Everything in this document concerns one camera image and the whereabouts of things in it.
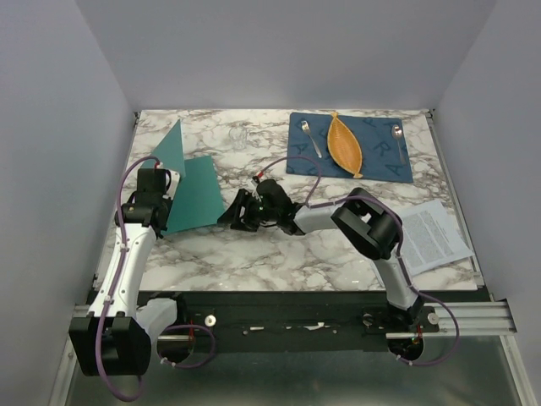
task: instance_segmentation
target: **screw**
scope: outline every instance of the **screw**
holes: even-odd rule
[[[435,313],[429,313],[429,315],[427,316],[427,319],[429,323],[433,326],[436,326],[438,322],[440,321],[440,318]]]
[[[205,325],[207,327],[212,327],[216,324],[216,318],[213,316],[213,315],[208,315],[206,318],[205,318]]]
[[[374,324],[374,317],[370,314],[365,314],[363,316],[363,324],[366,326],[366,327],[370,327]]]

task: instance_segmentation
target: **gray wall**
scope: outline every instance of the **gray wall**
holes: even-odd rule
[[[134,116],[73,0],[4,2],[0,38],[0,404],[44,405]]]
[[[494,0],[78,0],[128,100],[433,107]]]
[[[499,0],[436,112],[487,285],[541,399],[541,3]]]

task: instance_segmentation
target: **clear glass cup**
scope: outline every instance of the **clear glass cup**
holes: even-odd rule
[[[231,139],[233,149],[235,151],[246,148],[246,140],[248,139],[248,130],[242,127],[233,127],[229,130],[229,138]]]

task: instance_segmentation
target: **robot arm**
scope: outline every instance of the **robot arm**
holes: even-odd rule
[[[177,319],[174,300],[153,299],[137,310],[137,296],[150,250],[167,229],[179,182],[180,175],[174,171],[139,169],[136,191],[115,215],[116,241],[103,284],[86,316],[74,317],[69,327],[81,370],[87,376],[98,375],[94,343],[106,301],[109,306],[101,352],[108,375],[143,375],[150,363],[151,345]],[[123,217],[126,231],[126,253],[119,270],[123,239],[118,216]]]
[[[398,243],[396,223],[380,206],[366,201],[375,200],[370,193],[356,188],[348,196],[350,200],[340,206],[311,208],[292,202],[274,179],[254,181],[254,193],[239,190],[219,223],[249,232],[271,224],[290,235],[340,229],[361,255],[374,261],[396,320],[407,326],[415,322],[424,302],[410,289],[411,278],[404,275],[394,255]]]

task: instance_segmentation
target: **black metal frame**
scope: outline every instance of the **black metal frame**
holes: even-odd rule
[[[446,303],[489,302],[488,290],[433,291],[430,295]],[[92,303],[96,291],[90,293]],[[363,324],[367,312],[385,311],[385,291],[379,292],[178,292],[141,291],[138,305],[150,299],[169,298],[178,303],[177,324],[193,322],[204,325],[213,315],[216,324],[211,328],[220,353],[268,353],[302,351],[388,351],[388,342],[377,321],[373,326]],[[430,303],[424,307],[422,319],[426,332],[437,327],[425,321]],[[306,326],[325,323],[327,328],[309,330]],[[195,332],[195,351],[205,352],[210,339],[203,332]],[[188,342],[160,341],[158,351],[174,359],[185,357]]]

